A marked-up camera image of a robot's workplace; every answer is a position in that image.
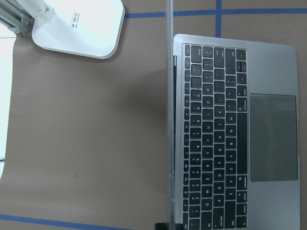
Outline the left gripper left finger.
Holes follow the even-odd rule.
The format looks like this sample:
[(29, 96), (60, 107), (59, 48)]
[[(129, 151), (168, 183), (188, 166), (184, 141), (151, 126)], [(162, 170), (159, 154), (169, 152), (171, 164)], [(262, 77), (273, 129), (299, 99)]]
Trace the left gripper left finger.
[(155, 223), (154, 230), (168, 230), (168, 223)]

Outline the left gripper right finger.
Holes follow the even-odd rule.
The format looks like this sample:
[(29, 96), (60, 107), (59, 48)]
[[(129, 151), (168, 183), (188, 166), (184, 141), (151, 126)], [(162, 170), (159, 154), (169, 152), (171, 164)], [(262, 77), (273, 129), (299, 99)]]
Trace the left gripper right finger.
[(183, 224), (181, 223), (175, 223), (175, 230), (183, 230)]

